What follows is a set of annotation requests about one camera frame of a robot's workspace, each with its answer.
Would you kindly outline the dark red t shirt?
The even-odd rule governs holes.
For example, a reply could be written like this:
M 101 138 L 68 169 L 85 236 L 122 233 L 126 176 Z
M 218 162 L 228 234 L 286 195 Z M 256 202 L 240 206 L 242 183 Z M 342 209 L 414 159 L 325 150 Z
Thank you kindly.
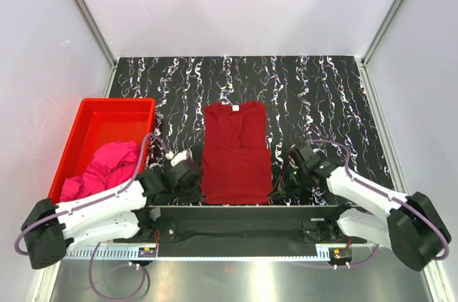
M 255 100 L 204 108 L 201 190 L 208 205 L 262 205 L 273 189 L 266 108 Z

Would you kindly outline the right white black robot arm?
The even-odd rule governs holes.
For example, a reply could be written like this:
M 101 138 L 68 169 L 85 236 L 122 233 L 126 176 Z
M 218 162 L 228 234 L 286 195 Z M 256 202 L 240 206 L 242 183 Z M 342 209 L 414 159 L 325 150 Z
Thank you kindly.
M 325 218 L 319 238 L 341 242 L 360 238 L 391 252 L 413 271 L 449 255 L 452 237 L 432 201 L 422 193 L 407 195 L 360 176 L 347 165 L 324 160 L 318 164 L 289 164 L 282 192 L 301 198 L 329 192 L 352 202 Z

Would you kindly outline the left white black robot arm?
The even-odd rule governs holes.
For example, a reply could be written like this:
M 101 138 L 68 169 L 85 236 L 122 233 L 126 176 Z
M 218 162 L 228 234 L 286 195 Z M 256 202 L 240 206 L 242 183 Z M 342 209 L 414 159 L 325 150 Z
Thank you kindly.
M 19 240 L 34 270 L 49 267 L 72 250 L 106 241 L 145 242 L 159 233 L 161 204 L 173 198 L 200 197 L 200 174 L 175 167 L 145 170 L 134 180 L 71 202 L 46 198 L 35 204 Z

